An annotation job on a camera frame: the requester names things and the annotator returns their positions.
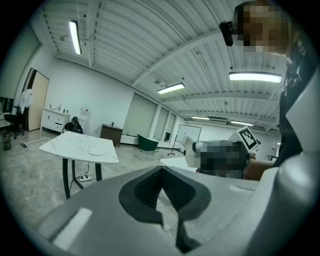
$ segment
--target wooden door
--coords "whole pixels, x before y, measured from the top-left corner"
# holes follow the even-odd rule
[[[32,83],[33,103],[28,110],[28,130],[36,130],[41,126],[42,111],[45,106],[49,79],[36,72]]]

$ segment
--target whiteboard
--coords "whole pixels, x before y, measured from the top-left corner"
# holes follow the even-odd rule
[[[180,124],[178,134],[176,135],[176,141],[181,142],[183,137],[187,135],[190,137],[193,141],[197,142],[200,137],[201,128],[200,127],[194,127],[194,126],[188,126]]]

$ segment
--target fluorescent ceiling light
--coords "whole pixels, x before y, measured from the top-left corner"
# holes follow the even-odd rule
[[[175,91],[175,90],[179,90],[179,89],[182,89],[182,88],[185,88],[184,84],[183,83],[178,83],[178,84],[169,86],[167,88],[158,90],[158,93],[165,94],[165,93],[172,92],[172,91]]]
[[[208,117],[191,116],[193,119],[210,120]]]
[[[75,20],[71,20],[69,22],[71,37],[75,52],[81,55],[81,47],[80,47],[80,40],[79,40],[79,30],[78,30],[78,22]]]
[[[237,121],[231,121],[233,124],[238,124],[238,125],[244,125],[244,126],[254,126],[253,123],[248,123],[248,122],[237,122]]]
[[[265,73],[265,72],[231,72],[229,73],[230,80],[255,80],[280,83],[282,75]]]

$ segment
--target trash can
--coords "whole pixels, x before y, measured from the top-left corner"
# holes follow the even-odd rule
[[[11,149],[11,134],[10,134],[10,132],[4,132],[2,134],[2,142],[3,142],[4,150]]]

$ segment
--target white cabinet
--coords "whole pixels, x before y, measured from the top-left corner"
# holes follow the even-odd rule
[[[54,130],[62,134],[65,125],[70,120],[70,114],[62,113],[58,110],[44,107],[41,118],[41,131],[42,127]]]

